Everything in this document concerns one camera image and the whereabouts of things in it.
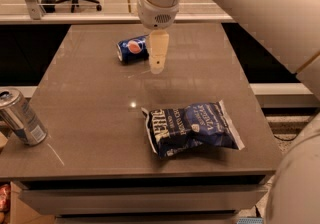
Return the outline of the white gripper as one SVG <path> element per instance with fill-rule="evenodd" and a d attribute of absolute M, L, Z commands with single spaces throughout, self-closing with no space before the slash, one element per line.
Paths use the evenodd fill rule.
<path fill-rule="evenodd" d="M 153 74 L 164 70 L 169 45 L 166 29 L 172 25 L 179 11 L 179 0 L 137 0 L 138 17 L 148 29 L 149 65 Z"/>

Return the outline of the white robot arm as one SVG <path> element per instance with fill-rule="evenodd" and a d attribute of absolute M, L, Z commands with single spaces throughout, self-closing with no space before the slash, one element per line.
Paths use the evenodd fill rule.
<path fill-rule="evenodd" d="M 213 0 L 320 97 L 320 0 Z M 169 27 L 179 0 L 138 0 L 149 29 Z M 274 176 L 266 224 L 320 224 L 320 125 L 314 118 Z"/>

